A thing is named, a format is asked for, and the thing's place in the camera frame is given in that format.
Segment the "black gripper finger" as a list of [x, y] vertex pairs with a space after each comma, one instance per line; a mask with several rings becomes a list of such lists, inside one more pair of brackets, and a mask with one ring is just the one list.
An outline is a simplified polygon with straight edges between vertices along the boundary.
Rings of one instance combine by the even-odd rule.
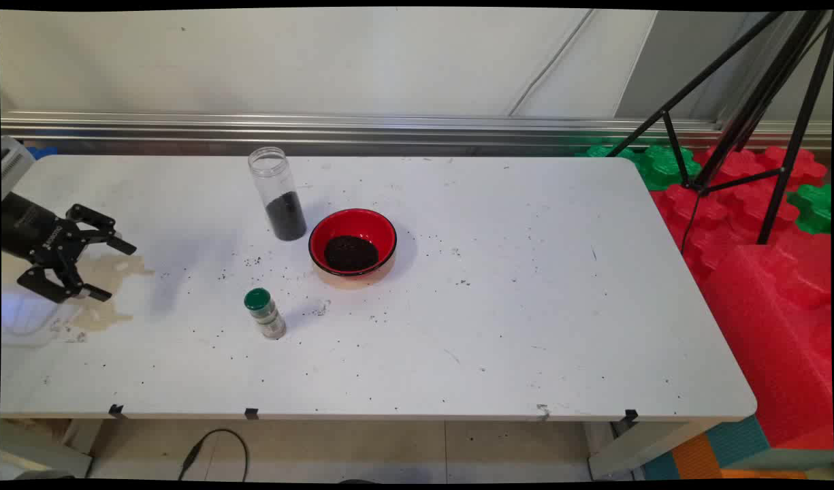
[[105, 303], [112, 293], [84, 282], [73, 263], [58, 266], [33, 265], [18, 277], [18, 284], [53, 303], [90, 297]]
[[136, 246], [121, 238], [115, 229], [115, 220], [108, 215], [74, 204], [65, 217], [75, 225], [74, 230], [66, 233], [69, 241], [85, 246], [103, 243], [125, 255], [133, 255], [137, 250]]

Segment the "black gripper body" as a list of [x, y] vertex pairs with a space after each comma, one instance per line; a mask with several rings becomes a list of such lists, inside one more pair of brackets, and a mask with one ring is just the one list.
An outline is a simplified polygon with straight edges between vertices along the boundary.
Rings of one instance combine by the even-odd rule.
[[1, 201], [1, 251], [33, 265], [72, 269], [84, 249], [77, 223], [86, 208], [75, 204], [65, 218], [21, 197], [7, 193]]

